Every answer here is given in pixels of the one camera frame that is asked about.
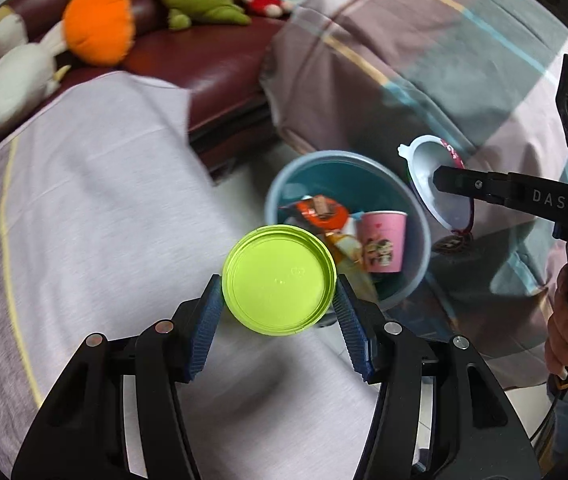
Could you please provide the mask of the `right hand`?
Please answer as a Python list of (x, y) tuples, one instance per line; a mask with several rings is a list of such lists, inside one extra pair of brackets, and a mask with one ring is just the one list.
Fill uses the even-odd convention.
[(552, 300), (553, 313), (548, 319), (548, 338), (544, 360), (550, 374), (565, 379), (568, 372), (568, 265), (562, 267)]

